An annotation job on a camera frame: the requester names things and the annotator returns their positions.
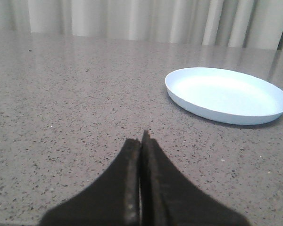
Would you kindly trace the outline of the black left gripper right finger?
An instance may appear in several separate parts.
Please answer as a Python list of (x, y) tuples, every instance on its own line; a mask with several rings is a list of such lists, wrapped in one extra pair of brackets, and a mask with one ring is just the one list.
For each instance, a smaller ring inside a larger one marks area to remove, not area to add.
[(189, 181), (144, 131), (141, 142), (143, 226), (247, 226), (240, 213)]

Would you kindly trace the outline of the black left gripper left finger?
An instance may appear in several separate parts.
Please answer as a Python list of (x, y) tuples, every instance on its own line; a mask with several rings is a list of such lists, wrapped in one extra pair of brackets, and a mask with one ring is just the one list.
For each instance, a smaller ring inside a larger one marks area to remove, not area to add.
[(140, 150), (127, 139), (111, 165), (90, 186), (50, 209), (41, 226), (138, 226)]

